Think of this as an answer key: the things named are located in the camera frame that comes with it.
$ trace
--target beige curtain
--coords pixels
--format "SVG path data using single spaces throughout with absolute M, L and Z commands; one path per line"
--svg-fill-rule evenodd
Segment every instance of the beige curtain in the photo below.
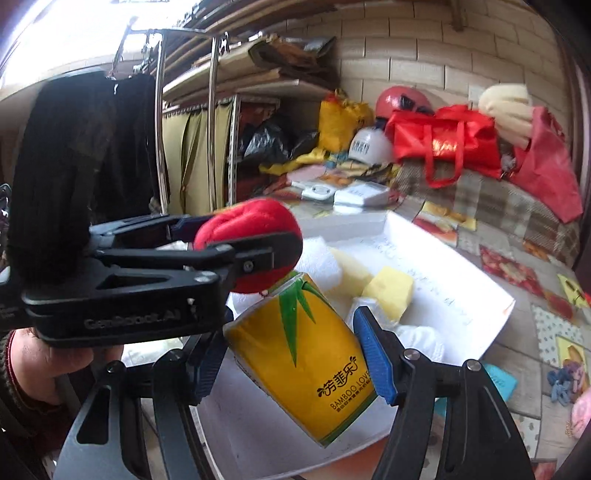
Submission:
M 215 208 L 223 207 L 226 201 L 223 191 L 231 112 L 231 105 L 219 105 L 215 113 Z M 170 213 L 209 213 L 207 111 L 164 119 L 163 140 L 171 190 Z
M 162 120 L 162 140 L 164 155 L 168 167 L 168 183 L 170 184 L 170 202 L 168 212 L 171 215 L 183 213 L 180 203 L 181 178 L 183 175 L 183 138 L 190 115 L 173 115 Z

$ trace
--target cardboard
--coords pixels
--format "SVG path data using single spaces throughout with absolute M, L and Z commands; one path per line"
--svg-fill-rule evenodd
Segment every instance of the cardboard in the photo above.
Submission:
M 480 358 L 501 331 L 515 301 L 486 274 L 395 213 L 302 220 L 305 237 L 322 236 L 371 273 L 384 265 L 415 279 L 401 323 L 434 327 L 445 342 L 443 362 Z M 345 305 L 334 305 L 339 310 Z M 326 466 L 383 439 L 396 408 L 378 397 L 331 445 L 310 439 L 237 366 L 228 352 L 212 393 L 197 407 L 215 468 L 225 480 L 280 479 Z

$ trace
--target yellow sponge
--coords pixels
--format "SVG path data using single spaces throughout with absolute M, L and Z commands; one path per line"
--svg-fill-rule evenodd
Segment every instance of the yellow sponge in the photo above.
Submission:
M 373 275 L 354 257 L 336 248 L 331 248 L 330 253 L 333 254 L 343 271 L 343 280 L 338 287 L 333 288 L 333 291 L 350 297 L 361 296 L 363 289 L 371 281 Z
M 413 298 L 413 284 L 410 275 L 384 267 L 363 289 L 363 296 L 376 299 L 388 318 L 397 322 Z

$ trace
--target blue gripper pad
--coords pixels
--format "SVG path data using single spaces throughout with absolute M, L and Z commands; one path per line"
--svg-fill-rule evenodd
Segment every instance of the blue gripper pad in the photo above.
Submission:
M 234 315 L 230 308 L 226 307 L 224 314 L 225 323 L 234 320 Z M 222 361 L 228 350 L 228 343 L 223 333 L 217 332 L 209 347 L 203 353 L 203 359 L 199 367 L 193 371 L 193 389 L 196 398 L 207 397 L 216 381 L 217 373 L 222 366 Z
M 394 367 L 372 329 L 364 310 L 369 312 L 369 309 L 358 308 L 355 310 L 353 332 L 361 344 L 361 350 L 363 350 L 365 363 L 368 366 L 369 376 L 376 393 L 383 397 L 388 405 L 394 405 L 398 395 L 398 390 L 394 385 Z

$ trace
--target hanging clothes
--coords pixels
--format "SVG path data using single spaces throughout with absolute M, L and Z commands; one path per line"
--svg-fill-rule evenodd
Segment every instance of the hanging clothes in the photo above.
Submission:
M 150 213 L 158 197 L 154 79 L 103 71 L 49 81 L 31 111 L 12 186 L 11 265 L 36 280 L 68 275 L 91 223 Z
M 150 213 L 152 197 L 159 201 L 154 129 L 156 83 L 137 75 L 116 83 L 111 101 L 115 130 L 95 184 L 93 211 L 101 221 Z

